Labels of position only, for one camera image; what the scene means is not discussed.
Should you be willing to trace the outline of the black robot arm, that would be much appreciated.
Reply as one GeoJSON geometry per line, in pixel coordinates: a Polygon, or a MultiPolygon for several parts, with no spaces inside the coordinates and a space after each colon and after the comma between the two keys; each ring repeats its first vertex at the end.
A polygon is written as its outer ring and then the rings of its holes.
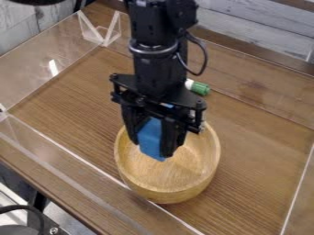
{"type": "Polygon", "coordinates": [[[127,135],[143,154],[165,161],[202,131],[205,100],[188,89],[189,32],[197,25],[196,0],[125,0],[134,73],[111,75],[113,101],[121,105],[127,135]]]}

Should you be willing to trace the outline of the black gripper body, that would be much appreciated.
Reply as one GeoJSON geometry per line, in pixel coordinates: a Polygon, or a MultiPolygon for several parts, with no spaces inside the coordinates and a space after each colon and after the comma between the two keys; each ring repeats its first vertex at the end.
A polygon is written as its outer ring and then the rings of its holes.
{"type": "Polygon", "coordinates": [[[174,118],[188,125],[188,131],[201,133],[204,111],[208,108],[205,100],[188,90],[183,84],[162,97],[146,95],[137,87],[134,74],[111,75],[113,101],[121,106],[138,106],[145,109],[150,118],[162,120],[174,118]]]}

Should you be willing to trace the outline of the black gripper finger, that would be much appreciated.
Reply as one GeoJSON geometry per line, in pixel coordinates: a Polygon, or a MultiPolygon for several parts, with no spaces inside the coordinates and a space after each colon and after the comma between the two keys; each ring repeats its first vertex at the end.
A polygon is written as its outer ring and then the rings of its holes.
{"type": "Polygon", "coordinates": [[[127,128],[127,135],[135,145],[139,144],[139,131],[147,124],[150,117],[143,108],[122,105],[122,115],[127,128]]]}
{"type": "Polygon", "coordinates": [[[185,144],[188,136],[188,125],[171,117],[161,121],[161,155],[166,158],[173,157],[177,149],[185,144]]]}

